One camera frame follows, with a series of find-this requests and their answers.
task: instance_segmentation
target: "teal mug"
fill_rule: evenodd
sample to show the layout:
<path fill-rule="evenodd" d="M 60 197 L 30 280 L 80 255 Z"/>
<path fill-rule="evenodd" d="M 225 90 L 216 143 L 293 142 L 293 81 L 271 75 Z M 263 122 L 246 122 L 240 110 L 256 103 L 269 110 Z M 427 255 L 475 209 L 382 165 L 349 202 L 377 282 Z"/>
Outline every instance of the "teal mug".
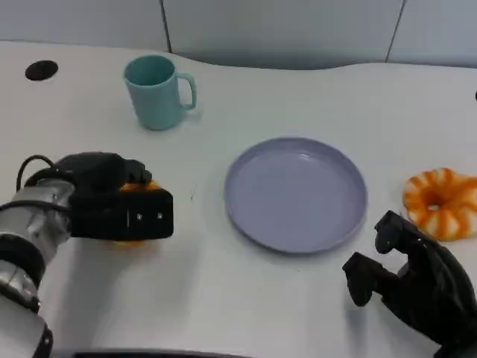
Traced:
<path fill-rule="evenodd" d="M 189 82 L 191 104 L 180 103 L 178 78 Z M 154 131 L 164 131 L 179 124 L 184 112 L 197 104 L 194 78 L 187 73 L 178 73 L 172 61 L 163 56 L 153 54 L 132 60 L 124 70 L 124 81 L 139 122 Z"/>

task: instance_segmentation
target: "white table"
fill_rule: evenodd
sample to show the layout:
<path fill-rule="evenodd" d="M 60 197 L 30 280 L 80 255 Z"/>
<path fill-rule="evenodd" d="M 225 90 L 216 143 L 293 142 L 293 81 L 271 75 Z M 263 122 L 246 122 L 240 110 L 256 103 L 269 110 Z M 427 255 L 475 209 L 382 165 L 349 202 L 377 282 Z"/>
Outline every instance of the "white table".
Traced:
<path fill-rule="evenodd" d="M 141 160 L 174 194 L 170 239 L 139 250 L 80 239 L 60 248 L 40 289 L 57 347 L 257 358 L 410 358 L 437 350 L 377 295 L 355 308 L 341 267 L 354 251 L 393 270 L 404 263 L 375 252 L 373 226 L 400 208 L 410 175 L 440 166 L 477 175 L 476 70 L 364 64 L 294 72 L 165 54 L 195 76 L 200 109 L 160 133 L 138 126 L 121 78 L 125 64 L 147 51 L 0 43 L 0 53 L 0 200 L 13 195 L 28 155 L 97 150 Z M 25 68 L 43 59 L 57 61 L 58 73 L 28 81 Z M 275 136 L 327 142 L 362 170 L 370 203 L 356 239 L 313 257 L 284 257 L 233 230 L 222 200 L 227 167 Z M 477 286 L 477 239 L 449 247 Z"/>

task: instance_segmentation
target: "orange and white donut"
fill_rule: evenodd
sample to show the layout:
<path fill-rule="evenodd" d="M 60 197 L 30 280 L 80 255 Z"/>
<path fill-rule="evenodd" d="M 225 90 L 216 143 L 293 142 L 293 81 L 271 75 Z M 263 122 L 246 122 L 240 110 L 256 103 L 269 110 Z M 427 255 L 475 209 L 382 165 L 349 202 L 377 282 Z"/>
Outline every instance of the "orange and white donut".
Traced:
<path fill-rule="evenodd" d="M 448 168 L 422 172 L 406 182 L 402 202 L 409 219 L 437 240 L 477 233 L 477 177 Z"/>

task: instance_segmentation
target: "lavender plate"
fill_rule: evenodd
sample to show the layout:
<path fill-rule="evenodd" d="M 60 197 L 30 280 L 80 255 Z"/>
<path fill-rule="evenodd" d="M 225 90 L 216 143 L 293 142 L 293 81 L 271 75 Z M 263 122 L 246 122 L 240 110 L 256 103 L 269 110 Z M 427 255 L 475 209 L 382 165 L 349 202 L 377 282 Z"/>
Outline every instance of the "lavender plate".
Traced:
<path fill-rule="evenodd" d="M 261 142 L 232 164 L 224 187 L 233 224 L 274 250 L 326 250 L 361 227 L 367 206 L 363 177 L 337 149 L 306 138 Z"/>

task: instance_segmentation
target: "black circular hole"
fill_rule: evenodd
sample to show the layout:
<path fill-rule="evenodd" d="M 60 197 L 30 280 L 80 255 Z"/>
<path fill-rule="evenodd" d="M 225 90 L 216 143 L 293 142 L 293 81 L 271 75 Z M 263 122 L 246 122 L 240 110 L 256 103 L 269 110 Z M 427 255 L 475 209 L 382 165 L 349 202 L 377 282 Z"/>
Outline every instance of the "black circular hole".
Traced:
<path fill-rule="evenodd" d="M 58 71 L 58 65 L 51 60 L 41 60 L 32 63 L 25 70 L 25 77 L 30 81 L 44 81 L 53 77 Z"/>

